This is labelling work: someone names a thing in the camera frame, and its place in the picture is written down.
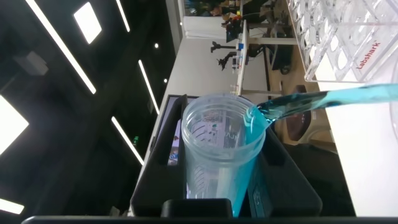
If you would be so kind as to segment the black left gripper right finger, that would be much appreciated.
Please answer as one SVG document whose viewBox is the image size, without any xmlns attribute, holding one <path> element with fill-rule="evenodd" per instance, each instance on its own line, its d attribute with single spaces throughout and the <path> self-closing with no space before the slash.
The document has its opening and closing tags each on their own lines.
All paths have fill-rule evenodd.
<svg viewBox="0 0 398 224">
<path fill-rule="evenodd" d="M 254 160 L 241 217 L 315 217 L 323 203 L 273 130 Z"/>
</svg>

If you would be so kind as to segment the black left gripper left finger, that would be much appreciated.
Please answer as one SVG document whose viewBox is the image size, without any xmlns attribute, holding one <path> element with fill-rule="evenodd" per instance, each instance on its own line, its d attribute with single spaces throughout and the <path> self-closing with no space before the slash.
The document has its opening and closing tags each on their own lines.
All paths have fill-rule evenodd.
<svg viewBox="0 0 398 224">
<path fill-rule="evenodd" d="M 181 130 L 187 105 L 187 95 L 179 96 L 169 113 L 162 117 L 165 123 L 131 197 L 135 217 L 159 217 L 164 202 L 187 196 L 185 146 L 182 137 L 175 136 L 175 132 Z"/>
</svg>

